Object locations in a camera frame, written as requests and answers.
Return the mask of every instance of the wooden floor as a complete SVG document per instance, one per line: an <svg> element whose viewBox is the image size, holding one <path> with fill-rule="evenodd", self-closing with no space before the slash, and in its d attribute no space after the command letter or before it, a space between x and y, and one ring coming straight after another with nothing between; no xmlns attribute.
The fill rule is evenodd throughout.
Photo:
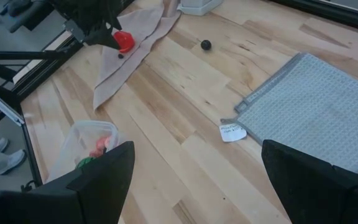
<svg viewBox="0 0 358 224"><path fill-rule="evenodd" d="M128 11L159 1L137 0ZM201 50L204 39L212 51ZM101 46L85 47L22 102L42 178L74 121L111 121L136 151L120 223L289 223L261 147L250 137L223 143L218 126L299 51L358 78L358 30L259 0L182 15L96 112Z"/></svg>

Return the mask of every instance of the small black ball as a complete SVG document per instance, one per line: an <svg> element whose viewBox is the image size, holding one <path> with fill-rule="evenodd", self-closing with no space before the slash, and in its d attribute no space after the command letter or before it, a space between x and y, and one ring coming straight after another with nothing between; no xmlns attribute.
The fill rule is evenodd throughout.
<svg viewBox="0 0 358 224"><path fill-rule="evenodd" d="M202 43L201 43L201 48L203 50L210 50L212 47L212 44L211 44L211 41L209 40L203 40Z"/></svg>

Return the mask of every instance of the shoe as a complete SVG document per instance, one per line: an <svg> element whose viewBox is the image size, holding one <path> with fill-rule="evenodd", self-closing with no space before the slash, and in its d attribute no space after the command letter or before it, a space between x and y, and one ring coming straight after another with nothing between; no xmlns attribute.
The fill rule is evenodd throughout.
<svg viewBox="0 0 358 224"><path fill-rule="evenodd" d="M0 175L7 174L13 168L20 166L25 161L25 152L23 149L9 155L7 166L0 170Z"/></svg>
<svg viewBox="0 0 358 224"><path fill-rule="evenodd" d="M7 148L7 146L9 145L9 140L6 138L1 138L0 139L0 152L4 152Z"/></svg>

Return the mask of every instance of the beige towel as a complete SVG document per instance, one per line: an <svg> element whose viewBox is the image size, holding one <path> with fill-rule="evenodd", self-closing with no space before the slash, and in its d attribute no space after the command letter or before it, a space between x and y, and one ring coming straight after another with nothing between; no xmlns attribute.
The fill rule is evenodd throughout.
<svg viewBox="0 0 358 224"><path fill-rule="evenodd" d="M124 54L123 59L118 58L117 50L103 47L103 61L94 89L94 110L120 89L143 58L150 53L154 42L169 32L180 16L176 7L177 0L164 0L164 4L151 9L141 9L118 17L122 29L134 37L135 46Z"/></svg>

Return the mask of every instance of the handwritten note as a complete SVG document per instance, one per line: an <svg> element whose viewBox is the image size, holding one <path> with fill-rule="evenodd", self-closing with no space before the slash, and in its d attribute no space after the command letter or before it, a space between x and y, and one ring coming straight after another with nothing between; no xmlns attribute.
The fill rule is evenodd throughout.
<svg viewBox="0 0 358 224"><path fill-rule="evenodd" d="M224 142L238 141L247 136L247 131L238 124L220 125L219 130Z"/></svg>

